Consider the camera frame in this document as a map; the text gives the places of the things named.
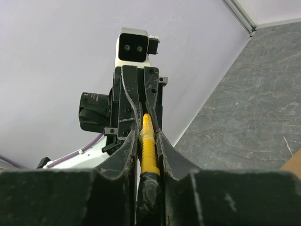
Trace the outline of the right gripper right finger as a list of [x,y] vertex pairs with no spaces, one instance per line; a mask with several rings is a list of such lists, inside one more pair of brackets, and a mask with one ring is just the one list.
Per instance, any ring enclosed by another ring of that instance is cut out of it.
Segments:
[[156,134],[165,226],[298,226],[301,181],[291,172],[202,169]]

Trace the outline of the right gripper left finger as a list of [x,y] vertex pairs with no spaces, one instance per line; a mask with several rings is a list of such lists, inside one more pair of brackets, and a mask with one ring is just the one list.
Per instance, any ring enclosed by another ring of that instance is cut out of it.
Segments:
[[133,226],[137,132],[90,169],[6,170],[0,174],[3,226]]

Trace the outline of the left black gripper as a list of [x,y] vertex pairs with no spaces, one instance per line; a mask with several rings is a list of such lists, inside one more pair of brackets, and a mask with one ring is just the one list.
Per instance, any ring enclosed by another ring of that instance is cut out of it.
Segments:
[[151,116],[155,132],[162,130],[163,88],[168,78],[159,75],[158,68],[124,65],[117,67],[109,94],[110,124],[103,152],[112,155],[124,143],[132,130],[140,131],[143,116]]

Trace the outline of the yellow utility knife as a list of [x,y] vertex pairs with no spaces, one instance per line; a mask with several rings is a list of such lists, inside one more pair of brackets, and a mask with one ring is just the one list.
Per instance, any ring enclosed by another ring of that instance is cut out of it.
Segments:
[[138,226],[161,225],[160,169],[157,160],[155,130],[151,116],[143,116],[141,143],[141,173],[138,185],[136,219]]

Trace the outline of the brown cardboard express box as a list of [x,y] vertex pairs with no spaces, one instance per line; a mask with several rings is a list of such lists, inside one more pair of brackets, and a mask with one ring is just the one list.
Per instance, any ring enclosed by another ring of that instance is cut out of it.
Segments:
[[301,149],[296,152],[281,168],[287,172],[293,173],[298,179],[301,179]]

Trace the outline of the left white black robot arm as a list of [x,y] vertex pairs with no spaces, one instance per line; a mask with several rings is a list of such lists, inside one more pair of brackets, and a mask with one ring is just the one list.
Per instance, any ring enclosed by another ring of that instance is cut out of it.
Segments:
[[167,77],[159,75],[156,67],[118,66],[113,74],[109,94],[84,92],[79,104],[79,122],[84,131],[96,132],[98,136],[85,147],[57,160],[43,158],[40,169],[93,168],[117,151],[128,136],[135,121],[127,95],[132,94],[137,111],[141,115],[152,107],[157,114],[158,126],[162,126],[163,87]]

